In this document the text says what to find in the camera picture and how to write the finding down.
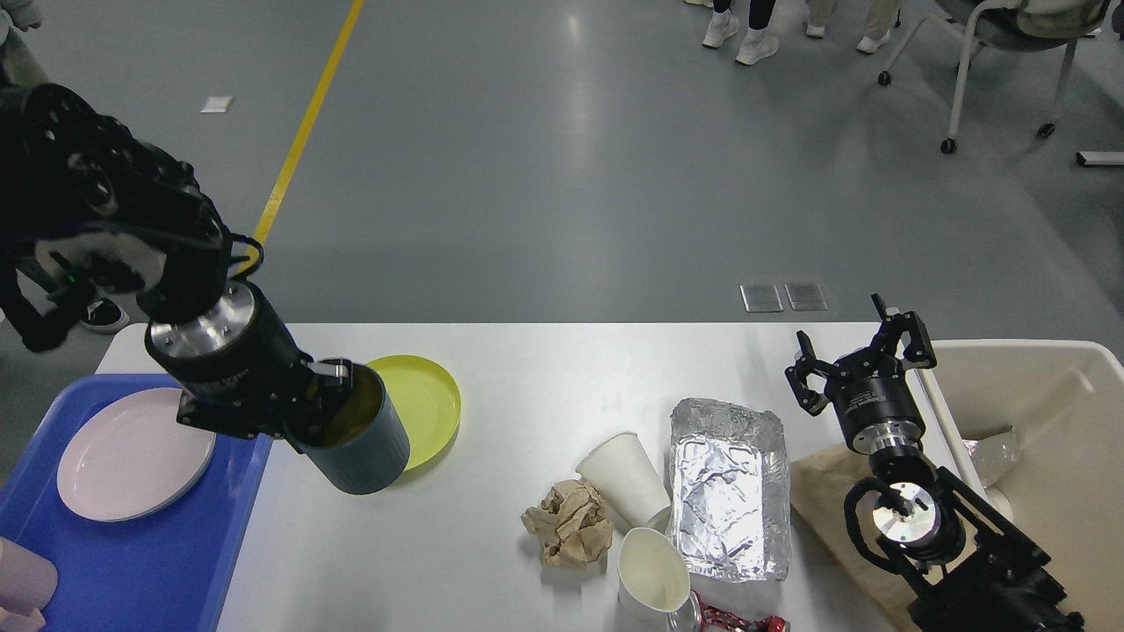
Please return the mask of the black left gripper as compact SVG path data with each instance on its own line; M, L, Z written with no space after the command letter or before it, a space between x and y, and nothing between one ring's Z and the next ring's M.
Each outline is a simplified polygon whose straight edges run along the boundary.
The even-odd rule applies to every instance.
M145 347L180 383L176 423L217 435L341 440L352 364L312 363L263 291L229 279L209 312L179 325L152 323Z

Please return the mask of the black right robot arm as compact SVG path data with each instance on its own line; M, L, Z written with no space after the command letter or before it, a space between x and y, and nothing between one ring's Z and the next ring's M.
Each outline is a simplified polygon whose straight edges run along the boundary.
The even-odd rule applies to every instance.
M800 408L839 417L870 476L843 500L847 540L867 563L899 576L923 631L1081 631L1079 612L1046 572L1050 556L923 448L925 423L906 374L939 363L924 320L872 295L880 325L865 347L831 362L797 332L785 370Z

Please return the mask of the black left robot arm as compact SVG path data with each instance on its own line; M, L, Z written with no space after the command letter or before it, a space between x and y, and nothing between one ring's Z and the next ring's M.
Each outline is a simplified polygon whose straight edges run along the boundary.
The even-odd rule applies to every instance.
M97 294L132 295L182 424L321 446L352 369L297 347L238 244L261 249L190 164L63 85L3 88L3 314L24 347L60 347Z

